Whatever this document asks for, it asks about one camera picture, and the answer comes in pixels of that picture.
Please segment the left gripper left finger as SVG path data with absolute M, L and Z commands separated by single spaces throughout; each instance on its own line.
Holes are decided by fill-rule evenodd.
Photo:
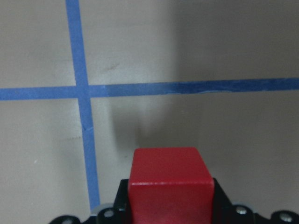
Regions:
M 102 205 L 97 213 L 98 224 L 130 224 L 131 209 L 128 200 L 128 179 L 120 181 L 113 203 Z

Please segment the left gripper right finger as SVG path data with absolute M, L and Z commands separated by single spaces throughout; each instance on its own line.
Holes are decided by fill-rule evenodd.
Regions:
M 254 224 L 252 210 L 244 205 L 233 205 L 218 183 L 214 180 L 214 198 L 212 208 L 213 224 Z

